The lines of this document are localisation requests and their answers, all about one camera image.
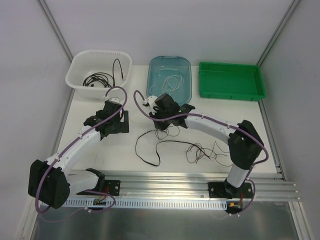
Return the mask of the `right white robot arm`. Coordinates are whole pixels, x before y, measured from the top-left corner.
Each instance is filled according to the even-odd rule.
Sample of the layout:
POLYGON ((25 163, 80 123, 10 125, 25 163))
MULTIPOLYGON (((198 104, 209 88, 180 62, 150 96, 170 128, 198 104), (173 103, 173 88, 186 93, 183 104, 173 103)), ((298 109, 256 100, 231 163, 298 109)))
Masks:
POLYGON ((227 144, 232 166, 222 186, 214 191, 217 196, 227 199, 242 192, 242 185, 264 147, 250 121, 233 124, 214 119, 195 106, 187 103, 179 105, 166 93, 159 97, 150 96, 142 101, 142 105, 149 108, 148 115, 153 119, 156 129, 165 130, 174 125, 200 131, 227 144))

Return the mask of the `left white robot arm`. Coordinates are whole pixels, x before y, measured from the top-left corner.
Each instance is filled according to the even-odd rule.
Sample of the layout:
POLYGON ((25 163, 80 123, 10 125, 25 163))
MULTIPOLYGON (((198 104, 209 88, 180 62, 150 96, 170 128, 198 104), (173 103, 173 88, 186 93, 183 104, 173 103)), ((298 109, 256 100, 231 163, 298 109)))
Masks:
POLYGON ((70 171, 89 150, 111 134, 126 134, 129 112, 122 104, 107 100, 104 107, 87 118, 74 140, 61 152, 45 161, 35 160, 30 166, 28 194, 51 208, 60 208, 70 195, 90 190, 99 195, 106 190, 105 175, 93 168, 78 174, 70 171))

